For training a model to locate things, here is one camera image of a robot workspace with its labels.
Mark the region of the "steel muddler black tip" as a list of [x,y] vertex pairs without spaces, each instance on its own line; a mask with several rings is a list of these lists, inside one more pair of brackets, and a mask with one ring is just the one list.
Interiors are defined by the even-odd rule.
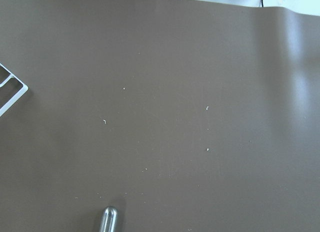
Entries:
[[103,210],[99,232],[115,232],[118,221],[118,210],[113,206],[108,206]]

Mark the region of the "white cup rack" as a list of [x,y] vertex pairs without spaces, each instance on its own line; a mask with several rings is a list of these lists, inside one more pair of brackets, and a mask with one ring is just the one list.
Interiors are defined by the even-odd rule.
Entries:
[[0,64],[0,116],[3,116],[28,89],[25,83]]

